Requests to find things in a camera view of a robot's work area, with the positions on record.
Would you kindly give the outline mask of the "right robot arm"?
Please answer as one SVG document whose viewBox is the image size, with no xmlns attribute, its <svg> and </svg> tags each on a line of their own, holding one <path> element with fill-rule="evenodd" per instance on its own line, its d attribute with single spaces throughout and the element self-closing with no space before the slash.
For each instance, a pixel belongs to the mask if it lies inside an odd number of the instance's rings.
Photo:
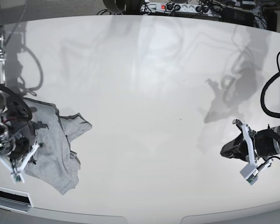
<svg viewBox="0 0 280 224">
<path fill-rule="evenodd" d="M 32 150 L 32 112 L 20 96 L 6 86 L 4 31 L 0 25 L 0 155 L 20 162 Z"/>
</svg>

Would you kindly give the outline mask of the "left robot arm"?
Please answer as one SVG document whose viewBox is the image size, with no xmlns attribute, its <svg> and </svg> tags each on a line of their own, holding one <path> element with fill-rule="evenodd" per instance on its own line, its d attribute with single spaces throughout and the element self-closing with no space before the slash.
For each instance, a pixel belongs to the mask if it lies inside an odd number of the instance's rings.
<svg viewBox="0 0 280 224">
<path fill-rule="evenodd" d="M 246 162 L 254 159 L 257 162 L 259 159 L 267 160 L 280 154 L 280 126 L 254 131 L 239 119 L 233 120 L 232 123 L 241 133 L 222 147 L 222 157 Z"/>
</svg>

